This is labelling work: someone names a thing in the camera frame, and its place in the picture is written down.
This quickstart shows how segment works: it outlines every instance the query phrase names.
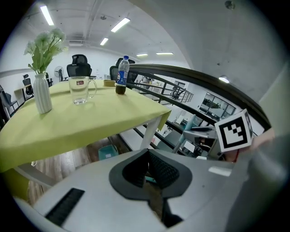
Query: wooden floor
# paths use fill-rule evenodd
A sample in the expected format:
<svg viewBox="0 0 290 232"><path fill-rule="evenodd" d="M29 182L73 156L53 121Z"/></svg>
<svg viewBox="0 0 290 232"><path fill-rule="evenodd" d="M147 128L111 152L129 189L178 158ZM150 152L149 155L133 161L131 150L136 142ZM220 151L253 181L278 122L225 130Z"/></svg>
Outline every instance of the wooden floor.
<svg viewBox="0 0 290 232"><path fill-rule="evenodd" d="M129 151L119 136L114 135L90 144L87 147L82 147L47 159L38 160L35 167L59 182L69 176L76 169L92 162L99 161L98 150L101 147L110 144L117 147L119 154ZM28 202L30 205L34 205L34 203L46 191L46 187L30 181L28 187Z"/></svg>

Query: table leg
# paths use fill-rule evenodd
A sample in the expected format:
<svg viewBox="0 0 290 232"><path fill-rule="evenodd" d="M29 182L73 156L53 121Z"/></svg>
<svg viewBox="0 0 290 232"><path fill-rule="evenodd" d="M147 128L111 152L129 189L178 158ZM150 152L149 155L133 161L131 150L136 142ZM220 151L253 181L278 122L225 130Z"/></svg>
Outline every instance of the table leg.
<svg viewBox="0 0 290 232"><path fill-rule="evenodd" d="M25 99L24 89L22 89L22 94L23 94L23 98L24 98L24 102L25 102L26 99Z"/></svg>
<svg viewBox="0 0 290 232"><path fill-rule="evenodd" d="M56 184L54 179L37 170L35 167L31 166L30 163L20 165L14 168L14 170L27 179L32 180L42 186L50 188Z"/></svg>
<svg viewBox="0 0 290 232"><path fill-rule="evenodd" d="M148 123L145 134L144 134L144 138L142 140L140 149L144 149L144 148L148 148L150 145L150 142L156 132L156 129L160 123L162 116L159 116L157 118L155 118L155 120L153 120L152 122Z"/></svg>

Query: glass mug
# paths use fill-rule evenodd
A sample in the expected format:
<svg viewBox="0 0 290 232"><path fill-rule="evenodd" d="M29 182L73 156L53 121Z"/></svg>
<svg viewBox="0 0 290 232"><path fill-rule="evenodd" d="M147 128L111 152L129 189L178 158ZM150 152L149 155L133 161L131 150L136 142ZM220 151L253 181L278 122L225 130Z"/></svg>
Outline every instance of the glass mug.
<svg viewBox="0 0 290 232"><path fill-rule="evenodd" d="M88 97L92 98L97 92L96 82L94 80L90 80L89 77L69 77L68 82L74 104L78 105L87 102ZM89 96L90 82L95 84L95 93Z"/></svg>

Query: office chair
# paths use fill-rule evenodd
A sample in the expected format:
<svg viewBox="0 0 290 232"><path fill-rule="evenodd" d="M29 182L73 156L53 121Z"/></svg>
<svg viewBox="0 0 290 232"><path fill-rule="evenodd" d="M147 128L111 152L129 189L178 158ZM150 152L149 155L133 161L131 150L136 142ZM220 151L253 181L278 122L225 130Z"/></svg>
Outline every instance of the office chair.
<svg viewBox="0 0 290 232"><path fill-rule="evenodd" d="M91 66L88 63L69 64L67 65L67 72L69 77L89 77Z"/></svg>
<svg viewBox="0 0 290 232"><path fill-rule="evenodd" d="M19 104L17 101L12 101L11 102L11 95L4 92L4 90L2 89L2 91L0 92L0 97L1 97L1 101L2 101L2 104L4 107L6 107L8 109L8 112L9 112L9 109L10 107L12 106L13 107L13 112L15 111L15 108L14 108L14 104L17 103L18 107L19 107Z"/></svg>
<svg viewBox="0 0 290 232"><path fill-rule="evenodd" d="M86 76L89 77L92 73L90 64L87 63L87 57L82 54L72 56L72 63L67 65L69 77Z"/></svg>
<svg viewBox="0 0 290 232"><path fill-rule="evenodd" d="M48 87L51 87L53 85L53 80L52 79L49 80L47 72L45 73L45 79L47 80Z"/></svg>
<svg viewBox="0 0 290 232"><path fill-rule="evenodd" d="M110 67L110 77L111 77L111 80L113 80L113 81L118 80L118 68L119 68L119 64L122 60L123 60L123 58L119 58L116 62L116 65ZM135 63L134 60L129 59L128 61L129 61L129 64ZM129 71L128 76L127 76L127 82L134 82L136 80L137 76L138 76L138 74Z"/></svg>
<svg viewBox="0 0 290 232"><path fill-rule="evenodd" d="M87 63L87 57L82 54L76 54L72 56L72 64Z"/></svg>
<svg viewBox="0 0 290 232"><path fill-rule="evenodd" d="M5 112L4 105L0 97L0 131L3 129L8 120L8 116Z"/></svg>
<svg viewBox="0 0 290 232"><path fill-rule="evenodd" d="M30 85L30 86L26 87L25 92L26 92L27 95L32 95L33 96L33 88L32 88L32 85L31 85L30 78L25 78L22 82L23 82L24 86Z"/></svg>

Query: plastic water bottle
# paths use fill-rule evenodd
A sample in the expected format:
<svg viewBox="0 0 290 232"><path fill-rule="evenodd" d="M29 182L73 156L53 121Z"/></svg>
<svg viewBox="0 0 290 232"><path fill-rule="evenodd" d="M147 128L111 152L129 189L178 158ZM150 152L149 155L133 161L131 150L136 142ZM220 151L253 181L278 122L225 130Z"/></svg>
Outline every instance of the plastic water bottle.
<svg viewBox="0 0 290 232"><path fill-rule="evenodd" d="M124 94L126 91L127 76L130 68L128 59L128 56L124 56L124 59L119 64L118 80L116 82L117 94Z"/></svg>

